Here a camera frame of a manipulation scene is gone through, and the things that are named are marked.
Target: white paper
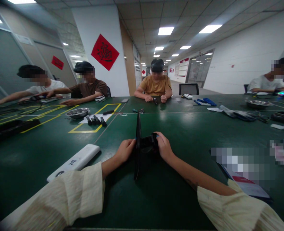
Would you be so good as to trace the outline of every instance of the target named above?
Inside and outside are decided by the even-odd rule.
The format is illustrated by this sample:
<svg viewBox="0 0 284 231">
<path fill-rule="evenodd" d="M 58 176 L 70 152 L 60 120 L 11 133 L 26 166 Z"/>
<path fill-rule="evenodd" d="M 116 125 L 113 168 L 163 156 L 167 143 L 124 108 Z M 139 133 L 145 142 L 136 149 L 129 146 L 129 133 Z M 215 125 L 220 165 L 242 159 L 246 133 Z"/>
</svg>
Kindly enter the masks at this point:
<svg viewBox="0 0 284 231">
<path fill-rule="evenodd" d="M 87 124 L 87 117 L 89 118 L 93 118 L 93 116 L 98 117 L 99 121 L 100 121 L 100 117 L 103 117 L 104 121 L 106 122 L 108 120 L 108 118 L 111 117 L 112 114 L 107 114 L 107 115 L 103 115 L 103 114 L 97 114 L 97 115 L 87 115 L 83 118 L 83 120 L 81 122 L 79 122 L 79 124 Z"/>
<path fill-rule="evenodd" d="M 217 107 L 208 107 L 207 109 L 210 110 L 210 111 L 223 112 L 223 110 L 221 110 Z"/>
<path fill-rule="evenodd" d="M 277 129 L 280 129 L 280 130 L 284 129 L 284 126 L 277 125 L 277 124 L 272 124 L 272 125 L 270 125 L 270 126 L 271 126 L 271 127 L 274 127 L 274 128 L 277 128 Z"/>
</svg>

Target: man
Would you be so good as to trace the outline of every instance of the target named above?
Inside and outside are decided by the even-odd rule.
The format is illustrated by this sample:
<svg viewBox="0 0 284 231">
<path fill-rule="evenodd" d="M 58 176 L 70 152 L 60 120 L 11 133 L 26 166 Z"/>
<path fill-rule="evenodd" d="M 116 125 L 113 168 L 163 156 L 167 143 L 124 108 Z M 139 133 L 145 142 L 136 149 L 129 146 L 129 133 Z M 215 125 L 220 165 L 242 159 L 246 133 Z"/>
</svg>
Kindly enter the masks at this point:
<svg viewBox="0 0 284 231">
<path fill-rule="evenodd" d="M 252 92 L 274 92 L 275 90 L 284 90 L 284 58 L 275 60 L 271 72 L 253 79 L 248 91 Z"/>
<path fill-rule="evenodd" d="M 163 60 L 154 59 L 151 62 L 152 74 L 147 76 L 138 89 L 134 92 L 137 98 L 145 99 L 146 102 L 153 101 L 153 96 L 161 96 L 161 103 L 166 103 L 168 98 L 172 96 L 172 88 L 170 78 L 163 75 Z"/>
<path fill-rule="evenodd" d="M 19 91 L 12 93 L 9 96 L 0 100 L 0 104 L 11 102 L 17 99 L 20 99 L 19 102 L 28 100 L 29 98 L 25 98 L 31 95 L 37 95 L 44 91 L 50 91 L 56 88 L 64 88 L 66 85 L 61 81 L 52 80 L 46 74 L 42 68 L 34 65 L 24 65 L 19 68 L 19 72 L 17 75 L 23 79 L 29 79 L 31 82 L 35 82 L 38 85 L 32 86 L 25 91 Z M 70 98 L 70 95 L 56 95 L 57 98 Z"/>
<path fill-rule="evenodd" d="M 74 106 L 95 100 L 96 97 L 104 95 L 107 97 L 108 87 L 104 81 L 95 77 L 95 68 L 87 61 L 77 63 L 74 72 L 81 74 L 86 82 L 79 83 L 70 88 L 58 88 L 51 91 L 43 92 L 41 95 L 47 94 L 47 98 L 54 94 L 82 94 L 81 99 L 69 99 L 61 104 L 66 106 Z"/>
</svg>

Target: brown t-shirt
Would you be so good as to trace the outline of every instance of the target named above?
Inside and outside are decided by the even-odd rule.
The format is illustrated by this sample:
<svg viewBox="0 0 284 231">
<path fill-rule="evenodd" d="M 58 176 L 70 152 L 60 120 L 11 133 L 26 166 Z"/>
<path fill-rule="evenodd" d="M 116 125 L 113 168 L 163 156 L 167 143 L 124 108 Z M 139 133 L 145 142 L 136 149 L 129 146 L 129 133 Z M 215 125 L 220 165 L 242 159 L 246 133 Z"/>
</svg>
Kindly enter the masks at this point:
<svg viewBox="0 0 284 231">
<path fill-rule="evenodd" d="M 88 97 L 95 94 L 95 91 L 102 93 L 107 97 L 107 84 L 102 80 L 96 80 L 93 84 L 79 83 L 69 88 L 73 93 L 81 93 L 82 96 Z"/>
</svg>

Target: person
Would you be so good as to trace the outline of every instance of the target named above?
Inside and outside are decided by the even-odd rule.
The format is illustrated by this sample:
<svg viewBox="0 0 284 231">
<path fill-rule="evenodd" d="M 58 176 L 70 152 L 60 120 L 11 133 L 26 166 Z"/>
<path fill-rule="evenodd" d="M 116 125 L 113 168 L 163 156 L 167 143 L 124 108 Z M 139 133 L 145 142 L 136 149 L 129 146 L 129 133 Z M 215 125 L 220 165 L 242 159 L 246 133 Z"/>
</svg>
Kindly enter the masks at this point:
<svg viewBox="0 0 284 231">
<path fill-rule="evenodd" d="M 54 94 L 81 94 L 83 98 L 81 99 L 69 99 L 61 104 L 66 106 L 74 106 L 77 104 L 82 104 L 95 100 L 98 96 L 108 95 L 108 87 L 106 83 L 102 80 L 98 80 L 95 77 L 95 68 L 89 62 L 83 61 L 75 65 L 74 72 L 81 74 L 83 79 L 86 81 L 84 83 L 79 83 L 70 88 L 58 88 L 51 91 L 43 92 L 40 95 L 47 95 L 47 98 Z"/>
<path fill-rule="evenodd" d="M 166 103 L 171 98 L 173 92 L 170 78 L 163 75 L 163 60 L 154 59 L 151 62 L 152 74 L 147 76 L 138 89 L 134 92 L 137 98 L 145 99 L 146 102 L 153 101 L 152 96 L 161 96 L 161 103 Z"/>
<path fill-rule="evenodd" d="M 284 222 L 268 204 L 248 196 L 230 179 L 227 186 L 187 164 L 161 132 L 155 133 L 160 156 L 197 192 L 199 205 L 218 230 L 284 230 Z M 28 207 L 12 230 L 63 230 L 79 217 L 101 213 L 104 180 L 128 160 L 135 144 L 136 139 L 124 140 L 105 162 L 55 178 L 23 204 Z"/>
<path fill-rule="evenodd" d="M 52 80 L 48 77 L 46 74 L 46 71 L 44 71 L 42 68 L 35 66 L 35 65 L 24 65 L 19 68 L 19 72 L 17 75 L 23 79 L 29 79 L 31 82 L 35 82 L 38 85 L 32 86 L 29 89 L 25 91 L 19 91 L 12 93 L 9 96 L 6 96 L 3 99 L 0 99 L 0 104 L 11 102 L 14 100 L 25 101 L 29 100 L 30 98 L 27 98 L 27 96 L 31 95 L 37 95 L 44 91 L 53 90 L 56 88 L 64 88 L 66 85 L 62 83 L 61 81 Z M 70 98 L 70 94 L 64 94 L 64 95 L 56 95 L 57 98 Z"/>
<path fill-rule="evenodd" d="M 275 62 L 270 72 L 250 82 L 248 91 L 274 92 L 275 90 L 284 90 L 284 58 L 276 60 Z"/>
</svg>

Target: red paper sign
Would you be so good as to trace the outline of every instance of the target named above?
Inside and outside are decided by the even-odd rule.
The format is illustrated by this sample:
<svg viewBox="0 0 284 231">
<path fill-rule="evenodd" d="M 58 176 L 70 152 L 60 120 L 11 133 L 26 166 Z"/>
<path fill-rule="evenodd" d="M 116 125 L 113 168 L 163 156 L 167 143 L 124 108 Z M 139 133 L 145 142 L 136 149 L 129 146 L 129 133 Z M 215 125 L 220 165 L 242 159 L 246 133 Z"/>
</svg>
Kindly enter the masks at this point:
<svg viewBox="0 0 284 231">
<path fill-rule="evenodd" d="M 119 52 L 100 34 L 91 55 L 110 71 L 119 56 Z"/>
<path fill-rule="evenodd" d="M 58 58 L 56 58 L 55 56 L 53 56 L 53 58 L 52 58 L 52 64 L 55 65 L 56 67 L 58 67 L 61 70 L 64 67 L 64 63 L 61 60 L 59 60 Z"/>
</svg>

